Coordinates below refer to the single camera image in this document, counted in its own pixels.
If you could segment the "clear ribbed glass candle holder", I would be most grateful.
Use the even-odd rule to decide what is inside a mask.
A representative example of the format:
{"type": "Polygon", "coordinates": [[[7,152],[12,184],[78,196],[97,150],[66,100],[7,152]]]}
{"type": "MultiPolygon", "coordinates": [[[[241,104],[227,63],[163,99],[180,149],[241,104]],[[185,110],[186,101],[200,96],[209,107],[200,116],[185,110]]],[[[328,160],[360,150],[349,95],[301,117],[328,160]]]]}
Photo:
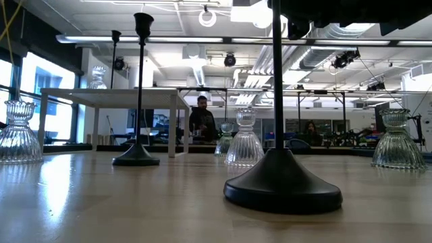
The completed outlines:
{"type": "Polygon", "coordinates": [[[405,129],[409,109],[384,109],[379,112],[385,134],[375,148],[371,165],[392,169],[427,168],[419,148],[405,129]]]}
{"type": "Polygon", "coordinates": [[[87,88],[89,89],[106,89],[106,85],[103,81],[105,77],[106,69],[103,66],[96,65],[92,68],[92,78],[88,83],[87,88]]]}
{"type": "Polygon", "coordinates": [[[29,121],[36,103],[5,102],[8,125],[0,132],[0,164],[40,163],[43,151],[29,121]]]}
{"type": "Polygon", "coordinates": [[[264,157],[262,144],[253,128],[256,116],[257,111],[252,107],[236,110],[238,132],[230,143],[225,158],[226,165],[253,167],[264,157]]]}

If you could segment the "dark office chair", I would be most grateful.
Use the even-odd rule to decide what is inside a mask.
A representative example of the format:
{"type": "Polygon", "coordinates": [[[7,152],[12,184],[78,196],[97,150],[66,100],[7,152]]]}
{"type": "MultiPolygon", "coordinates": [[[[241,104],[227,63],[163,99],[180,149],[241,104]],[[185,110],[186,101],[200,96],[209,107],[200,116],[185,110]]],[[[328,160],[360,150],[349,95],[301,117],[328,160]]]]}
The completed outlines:
{"type": "Polygon", "coordinates": [[[288,140],[286,146],[291,150],[307,150],[311,148],[309,143],[297,138],[288,140]]]}

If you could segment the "person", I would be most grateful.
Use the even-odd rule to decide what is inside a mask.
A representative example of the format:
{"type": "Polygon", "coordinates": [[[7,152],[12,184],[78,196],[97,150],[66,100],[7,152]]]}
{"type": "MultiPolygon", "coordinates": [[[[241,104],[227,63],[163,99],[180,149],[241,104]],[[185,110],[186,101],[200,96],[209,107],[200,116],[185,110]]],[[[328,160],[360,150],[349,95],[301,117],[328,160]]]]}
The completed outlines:
{"type": "Polygon", "coordinates": [[[213,114],[207,109],[207,98],[199,96],[197,106],[192,108],[189,117],[189,129],[191,132],[200,131],[205,142],[213,142],[217,135],[215,119],[213,114]]]}
{"type": "Polygon", "coordinates": [[[305,124],[303,140],[311,146],[321,146],[322,136],[318,133],[315,123],[310,120],[305,124]]]}

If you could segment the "black background metal frame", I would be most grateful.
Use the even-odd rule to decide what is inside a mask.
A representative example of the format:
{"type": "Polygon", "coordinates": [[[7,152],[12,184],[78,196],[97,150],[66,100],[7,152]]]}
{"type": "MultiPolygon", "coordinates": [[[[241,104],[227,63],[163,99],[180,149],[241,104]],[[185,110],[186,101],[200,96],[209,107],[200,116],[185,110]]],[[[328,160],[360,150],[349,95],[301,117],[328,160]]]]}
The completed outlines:
{"type": "MultiPolygon", "coordinates": [[[[179,92],[183,90],[194,90],[194,91],[223,91],[227,95],[228,92],[250,92],[250,93],[261,93],[261,92],[273,92],[274,89],[268,88],[216,88],[216,87],[179,87],[177,88],[179,92]]],[[[312,95],[329,95],[329,94],[341,94],[343,111],[343,121],[344,121],[344,132],[346,132],[346,94],[347,90],[305,90],[305,89],[283,89],[282,93],[294,93],[299,97],[302,93],[312,94],[312,95]]]]}

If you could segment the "silver ventilation duct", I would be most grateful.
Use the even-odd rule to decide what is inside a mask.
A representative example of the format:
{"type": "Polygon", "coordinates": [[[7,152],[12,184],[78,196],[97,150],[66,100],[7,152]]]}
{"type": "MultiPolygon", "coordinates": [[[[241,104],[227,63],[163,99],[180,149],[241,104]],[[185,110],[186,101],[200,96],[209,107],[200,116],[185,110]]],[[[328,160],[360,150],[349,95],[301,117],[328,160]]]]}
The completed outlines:
{"type": "MultiPolygon", "coordinates": [[[[346,27],[340,27],[339,24],[329,24],[324,28],[313,28],[307,37],[331,39],[358,38],[373,26],[374,24],[353,23],[346,27]]],[[[353,50],[354,47],[308,47],[300,60],[299,67],[301,70],[311,70],[327,61],[335,53],[353,50]]]]}

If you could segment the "tall black candlestick holder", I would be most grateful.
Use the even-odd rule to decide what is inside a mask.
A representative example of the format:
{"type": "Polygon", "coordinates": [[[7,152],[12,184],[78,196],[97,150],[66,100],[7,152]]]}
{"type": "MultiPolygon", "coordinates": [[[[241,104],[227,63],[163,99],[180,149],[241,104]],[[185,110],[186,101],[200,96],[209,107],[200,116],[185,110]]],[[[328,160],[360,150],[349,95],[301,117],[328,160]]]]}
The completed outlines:
{"type": "Polygon", "coordinates": [[[136,139],[135,143],[122,155],[113,159],[114,166],[152,166],[159,165],[160,160],[152,157],[140,141],[141,113],[142,113],[142,83],[144,65],[144,46],[145,40],[151,34],[151,25],[154,18],[147,13],[135,13],[135,31],[139,38],[139,68],[138,68],[138,88],[137,88],[137,108],[136,108],[136,139]]]}
{"type": "Polygon", "coordinates": [[[271,213],[312,215],[341,208],[341,190],[317,177],[284,146],[281,55],[281,0],[273,12],[273,77],[275,147],[251,169],[225,182],[225,198],[235,205],[271,213]]]}
{"type": "Polygon", "coordinates": [[[111,39],[113,41],[113,54],[112,54],[112,64],[111,64],[111,81],[110,81],[110,89],[113,88],[113,80],[114,80],[114,71],[115,71],[115,54],[117,44],[120,40],[121,32],[118,30],[111,31],[111,39]]]}

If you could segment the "white perforated metal shelf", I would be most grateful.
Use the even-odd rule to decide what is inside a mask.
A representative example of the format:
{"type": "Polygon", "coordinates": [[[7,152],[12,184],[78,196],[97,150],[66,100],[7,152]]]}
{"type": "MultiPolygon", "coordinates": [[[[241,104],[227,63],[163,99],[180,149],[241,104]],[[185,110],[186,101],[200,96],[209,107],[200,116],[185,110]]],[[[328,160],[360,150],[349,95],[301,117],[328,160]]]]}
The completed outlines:
{"type": "Polygon", "coordinates": [[[50,96],[66,99],[79,105],[94,108],[94,122],[92,131],[92,149],[95,151],[99,145],[99,111],[101,109],[133,109],[138,105],[142,109],[168,109],[169,110],[169,142],[168,157],[174,158],[176,153],[176,119],[177,111],[183,110],[185,114],[184,138],[189,141],[189,112],[190,106],[176,88],[156,87],[142,89],[61,89],[43,88],[40,98],[40,115],[38,127],[38,142],[44,146],[45,120],[47,104],[50,96]]]}

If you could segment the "black monitor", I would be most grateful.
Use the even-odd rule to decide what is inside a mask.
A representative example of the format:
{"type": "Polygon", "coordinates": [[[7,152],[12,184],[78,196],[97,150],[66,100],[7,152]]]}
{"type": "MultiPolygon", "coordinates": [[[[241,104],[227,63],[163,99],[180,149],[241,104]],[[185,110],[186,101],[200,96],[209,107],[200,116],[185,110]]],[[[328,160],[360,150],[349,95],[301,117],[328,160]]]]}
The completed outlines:
{"type": "MultiPolygon", "coordinates": [[[[129,109],[127,116],[127,128],[136,127],[136,115],[137,110],[129,109]]],[[[153,109],[142,109],[140,112],[140,127],[141,128],[152,128],[154,119],[153,109]]]]}
{"type": "Polygon", "coordinates": [[[375,106],[375,127],[376,131],[378,131],[379,133],[385,132],[385,125],[383,123],[382,115],[380,114],[380,112],[385,109],[389,109],[389,103],[375,106]]]}

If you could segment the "black background robot rig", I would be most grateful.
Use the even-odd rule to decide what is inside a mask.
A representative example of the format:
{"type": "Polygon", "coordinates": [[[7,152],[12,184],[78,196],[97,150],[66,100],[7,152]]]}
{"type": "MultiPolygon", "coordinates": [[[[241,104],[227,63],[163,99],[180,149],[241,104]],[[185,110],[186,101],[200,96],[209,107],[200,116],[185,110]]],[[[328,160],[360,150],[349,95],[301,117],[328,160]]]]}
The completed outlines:
{"type": "Polygon", "coordinates": [[[345,132],[332,132],[324,136],[323,146],[359,146],[360,141],[373,133],[370,129],[363,129],[359,132],[348,130],[345,132]]]}

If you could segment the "long overhead light bar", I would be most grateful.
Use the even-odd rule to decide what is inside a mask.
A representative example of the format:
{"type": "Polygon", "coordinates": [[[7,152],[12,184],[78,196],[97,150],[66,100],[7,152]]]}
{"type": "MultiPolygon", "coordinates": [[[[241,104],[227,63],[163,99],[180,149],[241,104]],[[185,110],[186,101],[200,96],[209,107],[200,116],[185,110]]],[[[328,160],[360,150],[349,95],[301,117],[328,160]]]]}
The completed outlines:
{"type": "MultiPolygon", "coordinates": [[[[67,36],[60,34],[56,36],[59,43],[78,44],[78,43],[109,43],[112,41],[110,36],[67,36]]],[[[222,44],[222,45],[270,45],[273,39],[266,37],[197,37],[197,36],[150,36],[146,38],[147,43],[152,44],[222,44]]],[[[282,45],[289,46],[324,46],[324,47],[418,47],[432,48],[432,40],[389,40],[389,39],[322,39],[322,38],[303,38],[290,40],[283,38],[282,45]]]]}

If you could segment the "black table frame border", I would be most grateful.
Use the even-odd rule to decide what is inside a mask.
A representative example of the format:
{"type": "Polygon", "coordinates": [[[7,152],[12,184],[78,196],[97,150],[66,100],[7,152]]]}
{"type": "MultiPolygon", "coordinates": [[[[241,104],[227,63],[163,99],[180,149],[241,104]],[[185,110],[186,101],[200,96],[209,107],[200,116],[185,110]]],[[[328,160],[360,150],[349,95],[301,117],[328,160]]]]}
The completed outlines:
{"type": "MultiPolygon", "coordinates": [[[[98,152],[126,152],[130,145],[98,145],[96,151],[98,152]]],[[[78,151],[91,151],[91,144],[64,144],[64,145],[44,145],[44,153],[65,153],[65,152],[78,152],[78,151]]],[[[295,155],[348,155],[360,157],[372,157],[374,150],[363,148],[349,148],[349,147],[313,147],[313,148],[291,148],[295,155]]],[[[215,146],[207,145],[190,145],[188,147],[189,153],[204,153],[213,154],[215,146]]]]}

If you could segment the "greenish ribbed glass candle holder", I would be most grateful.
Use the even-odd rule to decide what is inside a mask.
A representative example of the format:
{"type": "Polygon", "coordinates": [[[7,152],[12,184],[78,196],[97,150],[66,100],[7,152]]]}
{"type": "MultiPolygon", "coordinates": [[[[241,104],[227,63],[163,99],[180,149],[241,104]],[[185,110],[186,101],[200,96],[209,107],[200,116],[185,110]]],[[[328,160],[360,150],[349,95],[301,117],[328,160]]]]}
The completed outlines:
{"type": "Polygon", "coordinates": [[[217,141],[214,155],[216,157],[224,157],[230,148],[231,141],[233,140],[232,132],[234,125],[231,122],[223,122],[221,125],[221,136],[217,141]]]}

